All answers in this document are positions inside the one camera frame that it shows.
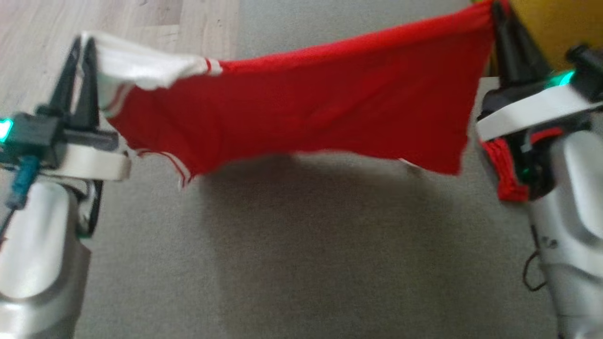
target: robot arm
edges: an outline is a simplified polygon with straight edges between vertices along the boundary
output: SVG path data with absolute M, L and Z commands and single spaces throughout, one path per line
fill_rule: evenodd
M 34 159 L 48 181 L 25 191 L 21 209 L 11 204 L 15 211 L 0 229 L 0 338 L 73 336 L 90 263 L 80 238 L 94 232 L 103 182 L 130 173 L 118 135 L 98 130 L 94 44 L 89 40 L 83 54 L 80 44 L 77 39 L 50 103 L 1 124 L 2 166 L 19 168 L 23 158 Z M 84 79 L 72 114 L 78 67 Z M 85 191 L 65 179 L 85 182 Z
M 501 88 L 484 98 L 478 135 L 506 140 L 516 177 L 529 187 L 535 254 L 560 338 L 603 338 L 603 139 L 590 131 L 603 107 L 603 55 L 571 49 L 575 71 L 551 79 L 521 23 L 499 4 L 493 11 Z M 552 128 L 563 133 L 533 144 Z

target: red cloth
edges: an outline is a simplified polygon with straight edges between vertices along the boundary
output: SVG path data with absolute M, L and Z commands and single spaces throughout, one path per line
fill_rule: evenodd
M 548 138 L 556 138 L 563 134 L 560 127 L 552 127 L 538 131 L 530 136 L 530 143 L 536 143 Z M 524 185 L 515 174 L 515 164 L 509 143 L 505 138 L 496 138 L 482 142 L 482 147 L 488 154 L 490 162 L 498 176 L 498 199 L 502 201 L 523 202 L 529 200 L 529 186 Z
M 234 159 L 320 150 L 458 174 L 494 39 L 490 5 L 136 87 L 109 122 L 132 148 L 175 155 L 191 178 Z

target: yellow object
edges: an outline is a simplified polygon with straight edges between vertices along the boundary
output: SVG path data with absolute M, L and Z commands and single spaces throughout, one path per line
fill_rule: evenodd
M 568 69 L 566 51 L 579 43 L 603 47 L 602 0 L 511 0 L 554 69 Z

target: gray carpet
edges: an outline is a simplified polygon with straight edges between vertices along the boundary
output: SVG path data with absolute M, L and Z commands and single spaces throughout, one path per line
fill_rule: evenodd
M 243 0 L 239 56 L 464 5 Z M 554 338 L 546 292 L 520 281 L 525 211 L 497 201 L 473 147 L 463 164 L 270 156 L 179 192 L 167 160 L 136 159 L 107 185 L 77 337 Z

